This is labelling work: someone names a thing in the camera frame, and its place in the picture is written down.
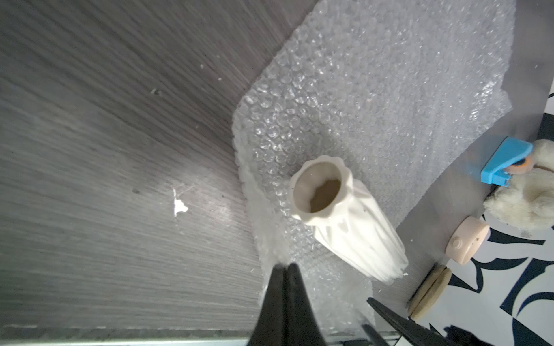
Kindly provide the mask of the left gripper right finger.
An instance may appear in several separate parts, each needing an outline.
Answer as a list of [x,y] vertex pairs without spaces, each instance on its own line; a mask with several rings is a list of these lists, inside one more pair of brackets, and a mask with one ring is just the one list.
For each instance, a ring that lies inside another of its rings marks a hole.
[[287,268],[285,287],[286,345],[326,345],[296,263]]

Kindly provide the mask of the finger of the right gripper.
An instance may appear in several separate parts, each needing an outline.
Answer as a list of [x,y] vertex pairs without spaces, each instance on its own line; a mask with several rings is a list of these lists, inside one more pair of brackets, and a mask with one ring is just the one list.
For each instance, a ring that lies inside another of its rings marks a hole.
[[413,321],[402,318],[394,311],[380,303],[375,298],[368,298],[367,303],[388,324],[390,324],[402,337],[405,337],[412,345],[419,346],[456,346],[457,343],[446,339],[431,330],[416,324]]

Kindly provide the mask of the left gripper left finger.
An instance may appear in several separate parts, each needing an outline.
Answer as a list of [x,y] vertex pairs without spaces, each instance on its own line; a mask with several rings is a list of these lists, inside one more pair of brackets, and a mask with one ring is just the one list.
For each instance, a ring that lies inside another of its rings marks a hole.
[[248,346],[285,345],[287,341],[287,267],[276,265]]

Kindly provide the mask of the white ribbed ceramic vase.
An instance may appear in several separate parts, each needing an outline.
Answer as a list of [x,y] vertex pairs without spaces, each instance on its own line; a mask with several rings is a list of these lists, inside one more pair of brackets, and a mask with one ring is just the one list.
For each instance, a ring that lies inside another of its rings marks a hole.
[[291,178],[291,216],[366,277],[388,283],[408,267],[405,247],[377,200],[339,157],[306,161]]

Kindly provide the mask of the clear bubble wrap sheet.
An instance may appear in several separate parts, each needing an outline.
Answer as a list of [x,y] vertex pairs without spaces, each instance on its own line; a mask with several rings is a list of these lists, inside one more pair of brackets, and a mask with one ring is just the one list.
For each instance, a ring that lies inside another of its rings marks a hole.
[[441,173],[511,108],[501,85],[514,1],[320,1],[233,115],[239,178],[265,277],[295,262],[325,334],[373,319],[372,284],[397,282],[401,248],[364,275],[291,215],[289,182],[341,158],[399,226]]

